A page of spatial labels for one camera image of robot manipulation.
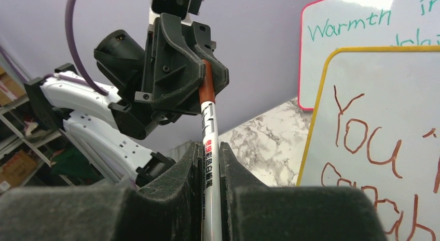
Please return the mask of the white brown whiteboard marker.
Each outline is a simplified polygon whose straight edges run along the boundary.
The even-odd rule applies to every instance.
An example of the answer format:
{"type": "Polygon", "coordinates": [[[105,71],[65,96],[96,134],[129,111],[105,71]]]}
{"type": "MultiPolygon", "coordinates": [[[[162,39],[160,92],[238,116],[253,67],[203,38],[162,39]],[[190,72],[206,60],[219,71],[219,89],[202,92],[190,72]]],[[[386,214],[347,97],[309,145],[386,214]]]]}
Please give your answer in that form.
{"type": "Polygon", "coordinates": [[[221,183],[219,140],[215,103],[201,104],[203,165],[202,165],[202,240],[222,240],[221,183]]]}

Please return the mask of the yellow framed whiteboard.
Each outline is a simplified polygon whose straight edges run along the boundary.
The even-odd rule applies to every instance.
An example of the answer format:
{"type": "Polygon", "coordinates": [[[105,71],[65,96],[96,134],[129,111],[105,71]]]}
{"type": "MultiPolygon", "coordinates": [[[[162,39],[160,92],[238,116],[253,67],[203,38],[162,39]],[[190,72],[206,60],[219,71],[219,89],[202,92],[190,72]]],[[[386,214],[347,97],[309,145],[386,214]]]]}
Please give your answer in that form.
{"type": "Polygon", "coordinates": [[[388,240],[439,240],[439,46],[332,52],[297,185],[357,188],[388,240]]]}

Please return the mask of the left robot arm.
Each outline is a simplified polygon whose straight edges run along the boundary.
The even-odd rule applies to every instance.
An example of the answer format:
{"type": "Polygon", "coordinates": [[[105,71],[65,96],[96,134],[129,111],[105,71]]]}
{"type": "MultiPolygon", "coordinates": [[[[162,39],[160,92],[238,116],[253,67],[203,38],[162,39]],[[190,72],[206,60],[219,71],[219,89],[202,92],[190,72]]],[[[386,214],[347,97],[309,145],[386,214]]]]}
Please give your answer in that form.
{"type": "Polygon", "coordinates": [[[142,187],[175,162],[139,140],[182,115],[201,114],[206,76],[214,94],[228,86],[228,68],[214,50],[208,25],[162,13],[150,26],[145,47],[116,30],[95,48],[97,67],[109,85],[90,86],[67,63],[24,87],[39,120],[66,135],[107,180],[128,178],[142,187]]]}

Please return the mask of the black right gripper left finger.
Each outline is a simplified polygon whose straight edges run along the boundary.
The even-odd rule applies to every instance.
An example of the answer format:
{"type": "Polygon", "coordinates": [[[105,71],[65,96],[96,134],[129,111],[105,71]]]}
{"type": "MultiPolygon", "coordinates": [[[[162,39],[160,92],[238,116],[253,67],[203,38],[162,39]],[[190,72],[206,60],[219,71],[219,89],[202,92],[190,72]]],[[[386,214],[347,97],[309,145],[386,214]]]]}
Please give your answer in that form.
{"type": "Polygon", "coordinates": [[[200,143],[139,190],[20,187],[1,196],[1,240],[200,240],[200,143]]]}

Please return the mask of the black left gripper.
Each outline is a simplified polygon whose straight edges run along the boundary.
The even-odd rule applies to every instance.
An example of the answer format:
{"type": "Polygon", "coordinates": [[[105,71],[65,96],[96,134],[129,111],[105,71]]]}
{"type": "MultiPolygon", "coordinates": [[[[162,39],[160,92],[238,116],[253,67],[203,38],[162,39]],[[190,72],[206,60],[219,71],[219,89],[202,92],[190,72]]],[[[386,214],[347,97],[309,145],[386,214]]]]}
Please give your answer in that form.
{"type": "Polygon", "coordinates": [[[193,22],[181,24],[179,17],[162,13],[147,35],[141,91],[158,124],[176,121],[181,115],[200,114],[199,87],[210,63],[214,93],[229,85],[229,70],[213,53],[211,29],[193,22]]]}

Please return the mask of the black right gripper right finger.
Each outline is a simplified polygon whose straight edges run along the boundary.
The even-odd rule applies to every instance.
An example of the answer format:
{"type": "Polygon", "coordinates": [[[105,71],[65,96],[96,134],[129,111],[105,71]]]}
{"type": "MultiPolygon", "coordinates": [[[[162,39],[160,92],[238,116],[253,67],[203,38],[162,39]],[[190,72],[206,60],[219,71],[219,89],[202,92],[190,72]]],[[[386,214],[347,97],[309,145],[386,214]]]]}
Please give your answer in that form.
{"type": "Polygon", "coordinates": [[[367,196],[351,187],[269,187],[220,145],[224,240],[385,240],[367,196]]]}

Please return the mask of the brown marker cap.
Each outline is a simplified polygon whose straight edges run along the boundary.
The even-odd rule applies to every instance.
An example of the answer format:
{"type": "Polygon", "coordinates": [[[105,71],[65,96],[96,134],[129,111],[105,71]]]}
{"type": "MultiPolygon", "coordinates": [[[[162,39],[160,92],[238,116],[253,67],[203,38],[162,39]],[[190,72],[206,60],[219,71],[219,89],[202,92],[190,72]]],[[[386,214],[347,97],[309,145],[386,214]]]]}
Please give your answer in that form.
{"type": "Polygon", "coordinates": [[[202,60],[205,65],[205,77],[199,88],[199,102],[200,104],[204,102],[214,102],[215,103],[215,92],[214,83],[212,76],[212,66],[207,60],[202,60]]]}

